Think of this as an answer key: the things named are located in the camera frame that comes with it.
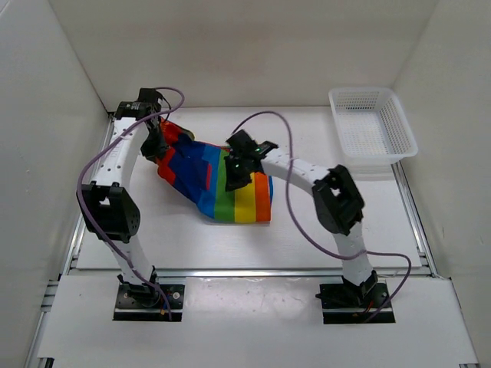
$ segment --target white platform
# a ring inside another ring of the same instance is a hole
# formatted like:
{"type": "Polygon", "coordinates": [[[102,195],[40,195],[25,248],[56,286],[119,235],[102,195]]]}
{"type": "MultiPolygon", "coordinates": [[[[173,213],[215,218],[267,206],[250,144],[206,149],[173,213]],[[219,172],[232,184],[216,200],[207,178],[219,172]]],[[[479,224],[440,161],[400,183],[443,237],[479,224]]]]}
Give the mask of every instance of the white platform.
{"type": "MultiPolygon", "coordinates": [[[[392,291],[399,279],[387,281],[392,291]]],[[[39,357],[54,368],[458,368],[477,363],[449,281],[411,278],[395,324],[323,325],[317,279],[188,278],[180,323],[112,321],[114,277],[61,279],[39,357]]]]}
{"type": "MultiPolygon", "coordinates": [[[[192,130],[198,140],[224,144],[232,129],[251,113],[264,108],[182,109],[171,120],[192,130]]],[[[342,162],[341,147],[328,107],[275,109],[292,125],[295,155],[318,165],[342,162]]],[[[259,142],[271,140],[283,147],[287,135],[281,120],[261,116],[245,125],[259,142]]],[[[407,220],[394,176],[386,180],[357,181],[366,202],[364,239],[373,251],[400,252],[421,266],[417,245],[407,220]]],[[[285,184],[274,181],[272,221],[269,225],[218,225],[200,215],[188,199],[157,175],[157,166],[139,157],[130,194],[138,204],[142,222],[138,232],[143,250],[156,268],[339,268],[341,262],[321,254],[296,230],[285,204],[285,184]]],[[[319,223],[313,201],[292,189],[292,202],[308,233],[336,251],[334,239],[319,223]]],[[[378,268],[406,266],[402,258],[371,257],[378,268]]],[[[77,268],[111,269],[117,263],[108,248],[92,234],[82,243],[77,268]]]]}

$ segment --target wire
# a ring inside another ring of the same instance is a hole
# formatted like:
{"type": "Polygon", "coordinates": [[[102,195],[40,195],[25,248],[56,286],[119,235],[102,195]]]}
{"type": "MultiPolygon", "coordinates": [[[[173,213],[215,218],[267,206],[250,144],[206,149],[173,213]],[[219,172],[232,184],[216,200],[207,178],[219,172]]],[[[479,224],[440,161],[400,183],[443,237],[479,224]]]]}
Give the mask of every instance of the wire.
{"type": "Polygon", "coordinates": [[[401,282],[399,283],[399,285],[396,287],[396,289],[394,290],[394,292],[392,293],[392,295],[389,296],[385,300],[385,302],[382,303],[382,305],[374,313],[372,313],[370,315],[369,318],[367,318],[366,320],[364,320],[363,322],[361,322],[363,324],[366,324],[367,322],[370,322],[372,319],[374,319],[382,311],[382,309],[384,309],[390,303],[390,301],[392,301],[392,299],[394,299],[394,297],[396,296],[396,294],[403,287],[404,283],[409,278],[409,275],[411,273],[411,268],[412,268],[411,260],[409,259],[409,257],[407,257],[406,255],[403,255],[402,253],[383,253],[383,252],[367,251],[367,250],[362,250],[362,251],[359,251],[358,253],[355,253],[354,255],[349,255],[349,256],[346,256],[346,255],[338,255],[338,254],[336,254],[336,253],[334,253],[332,251],[329,251],[328,249],[322,247],[314,239],[312,239],[307,234],[307,232],[302,228],[302,226],[300,225],[300,222],[298,222],[298,220],[297,220],[297,218],[295,216],[295,213],[293,212],[292,202],[290,200],[290,184],[291,184],[292,173],[293,173],[293,162],[295,161],[295,159],[293,157],[293,136],[292,136],[292,128],[290,127],[290,124],[285,119],[285,117],[283,115],[281,115],[280,113],[277,113],[276,111],[272,111],[272,110],[259,111],[258,113],[254,113],[253,115],[245,118],[232,131],[232,134],[234,134],[237,130],[240,129],[240,127],[242,125],[244,125],[245,123],[247,123],[252,118],[257,117],[259,115],[264,115],[264,114],[271,114],[271,115],[277,116],[285,124],[285,128],[288,131],[288,153],[290,155],[290,160],[289,160],[288,173],[286,175],[286,184],[285,184],[286,206],[288,208],[288,213],[290,214],[290,217],[292,218],[293,223],[295,224],[295,226],[297,227],[297,229],[300,231],[300,233],[304,236],[304,238],[307,239],[309,243],[311,243],[312,245],[314,245],[322,253],[325,253],[326,255],[329,255],[329,256],[331,256],[333,258],[336,258],[336,259],[341,259],[342,261],[351,261],[351,260],[355,259],[356,257],[359,257],[360,255],[365,254],[365,253],[368,254],[368,255],[376,255],[376,256],[381,256],[381,257],[402,257],[402,258],[404,258],[407,261],[407,272],[404,275],[403,279],[401,280],[401,282]]]}
{"type": "Polygon", "coordinates": [[[165,119],[165,123],[166,123],[167,121],[169,121],[170,111],[172,110],[172,107],[170,106],[169,101],[163,95],[162,95],[162,98],[163,98],[164,101],[166,101],[166,104],[169,107],[169,112],[167,113],[167,116],[166,116],[166,119],[165,119]]]}
{"type": "Polygon", "coordinates": [[[140,305],[142,307],[145,307],[145,308],[152,308],[152,307],[155,307],[161,300],[162,300],[162,297],[159,295],[159,297],[157,298],[157,301],[155,303],[153,303],[152,305],[145,305],[143,303],[140,303],[140,305]]]}
{"type": "Polygon", "coordinates": [[[133,274],[135,275],[135,277],[137,277],[144,284],[150,286],[151,288],[153,288],[155,291],[157,291],[160,294],[160,296],[163,299],[164,305],[165,304],[167,305],[167,311],[169,313],[169,320],[172,320],[172,314],[170,312],[170,303],[167,300],[167,296],[165,295],[163,290],[160,288],[158,282],[153,283],[150,280],[147,280],[138,270],[136,270],[134,268],[133,262],[114,244],[114,242],[111,239],[109,239],[109,236],[107,236],[107,234],[104,232],[104,230],[99,226],[99,224],[97,223],[95,218],[92,216],[91,212],[89,211],[89,208],[87,207],[87,203],[85,202],[84,197],[82,195],[82,184],[84,182],[84,176],[85,176],[85,174],[87,174],[87,171],[92,167],[92,165],[94,165],[101,157],[103,157],[108,152],[110,152],[115,146],[117,146],[117,144],[119,144],[119,142],[121,140],[123,140],[123,138],[126,135],[128,135],[133,130],[135,130],[140,124],[145,123],[146,121],[148,121],[154,117],[164,115],[165,113],[167,113],[167,114],[173,113],[174,111],[176,111],[177,109],[179,109],[183,105],[184,99],[185,99],[184,94],[180,90],[178,90],[177,88],[174,88],[174,87],[156,87],[154,89],[155,90],[172,90],[174,92],[177,92],[181,96],[181,101],[174,108],[168,109],[167,111],[159,111],[156,113],[151,113],[150,115],[147,115],[146,117],[144,117],[144,118],[136,121],[135,123],[131,124],[130,127],[128,127],[128,129],[123,131],[122,134],[119,135],[119,137],[116,138],[109,146],[107,146],[105,149],[100,151],[93,159],[91,159],[87,163],[87,165],[84,166],[84,168],[82,169],[82,171],[78,177],[77,198],[78,198],[78,201],[80,203],[81,211],[85,214],[86,219],[94,227],[96,234],[98,234],[102,238],[102,240],[104,240],[104,242],[106,242],[109,245],[109,247],[117,255],[119,255],[123,260],[125,260],[126,263],[128,263],[128,267],[130,267],[130,269],[133,272],[133,274]]]}
{"type": "Polygon", "coordinates": [[[370,301],[370,303],[368,304],[368,306],[365,308],[365,310],[363,312],[361,312],[360,314],[367,314],[370,309],[374,306],[374,301],[370,301]]]}

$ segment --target white wall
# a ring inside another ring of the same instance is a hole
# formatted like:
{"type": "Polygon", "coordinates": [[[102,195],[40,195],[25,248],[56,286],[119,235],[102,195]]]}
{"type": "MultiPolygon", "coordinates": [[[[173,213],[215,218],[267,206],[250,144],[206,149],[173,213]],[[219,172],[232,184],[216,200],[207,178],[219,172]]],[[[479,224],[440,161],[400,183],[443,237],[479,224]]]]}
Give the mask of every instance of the white wall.
{"type": "Polygon", "coordinates": [[[58,277],[77,173],[107,115],[47,1],[0,9],[0,366],[15,368],[58,277]]]}
{"type": "Polygon", "coordinates": [[[325,105],[390,86],[437,0],[50,0],[108,110],[142,86],[188,107],[325,105]]]}
{"type": "Polygon", "coordinates": [[[437,267],[491,366],[491,2],[440,1],[395,90],[420,147],[404,169],[437,267]]]}

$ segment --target mesh basket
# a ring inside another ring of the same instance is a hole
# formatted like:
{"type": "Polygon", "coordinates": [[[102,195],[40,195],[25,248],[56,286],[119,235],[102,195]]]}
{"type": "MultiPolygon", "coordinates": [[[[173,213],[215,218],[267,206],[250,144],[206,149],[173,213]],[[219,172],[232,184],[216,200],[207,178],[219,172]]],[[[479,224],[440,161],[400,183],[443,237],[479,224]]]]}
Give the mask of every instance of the mesh basket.
{"type": "Polygon", "coordinates": [[[335,88],[329,92],[346,164],[387,167],[417,153],[395,93],[388,88],[335,88]]]}

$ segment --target rainbow cloth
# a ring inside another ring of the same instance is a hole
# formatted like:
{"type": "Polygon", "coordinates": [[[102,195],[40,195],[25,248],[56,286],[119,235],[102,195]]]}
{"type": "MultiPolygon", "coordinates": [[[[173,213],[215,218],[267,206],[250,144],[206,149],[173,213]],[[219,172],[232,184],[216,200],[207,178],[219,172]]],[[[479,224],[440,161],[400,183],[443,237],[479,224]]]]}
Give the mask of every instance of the rainbow cloth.
{"type": "Polygon", "coordinates": [[[170,148],[157,159],[159,176],[212,219],[223,222],[271,220],[272,178],[251,175],[252,183],[233,192],[225,191],[227,148],[194,140],[194,135],[170,121],[160,124],[170,148]]]}

